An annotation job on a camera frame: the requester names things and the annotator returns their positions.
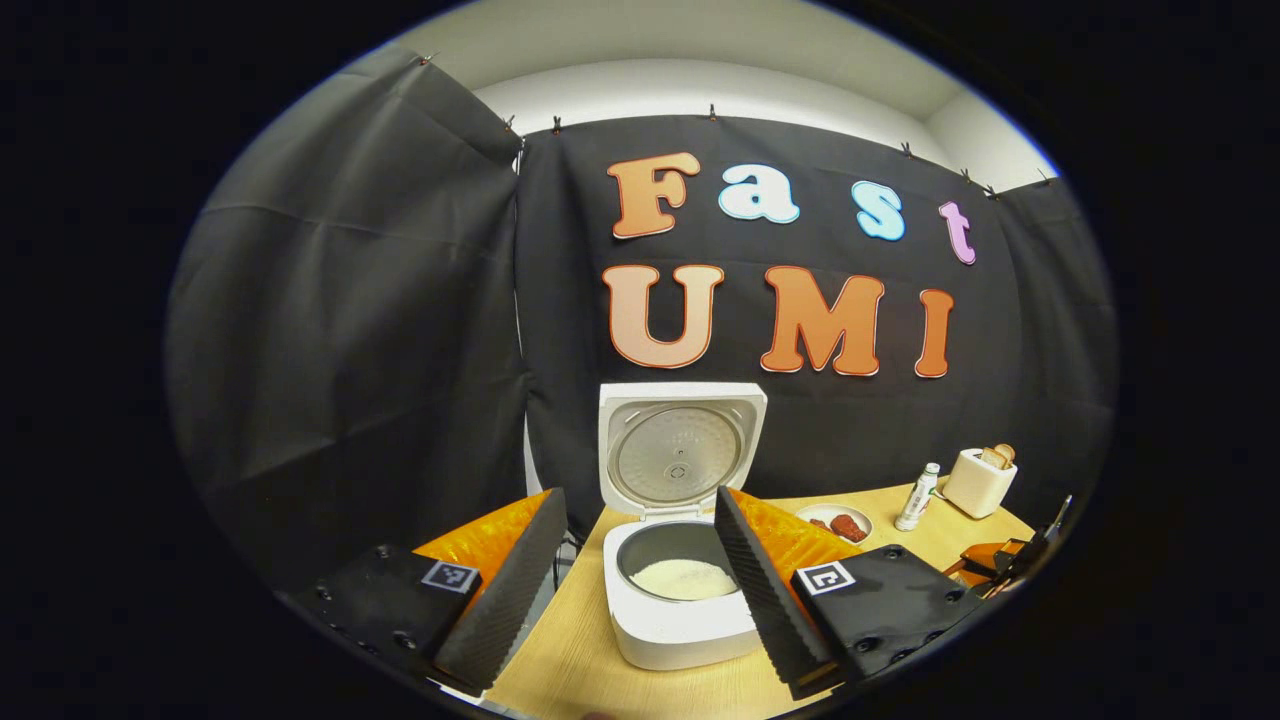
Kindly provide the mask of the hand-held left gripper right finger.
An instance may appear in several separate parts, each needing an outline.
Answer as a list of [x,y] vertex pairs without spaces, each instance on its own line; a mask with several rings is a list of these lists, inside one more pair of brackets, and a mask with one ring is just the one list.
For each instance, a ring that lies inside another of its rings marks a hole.
[[719,488],[714,528],[795,700],[883,684],[982,606],[900,544],[860,550],[739,489]]

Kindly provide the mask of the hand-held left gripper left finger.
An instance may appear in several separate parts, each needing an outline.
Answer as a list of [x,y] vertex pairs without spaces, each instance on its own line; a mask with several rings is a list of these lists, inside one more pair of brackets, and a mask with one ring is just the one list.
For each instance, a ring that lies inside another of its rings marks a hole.
[[470,696],[493,687],[567,528],[559,488],[415,550],[379,544],[284,605],[411,682]]

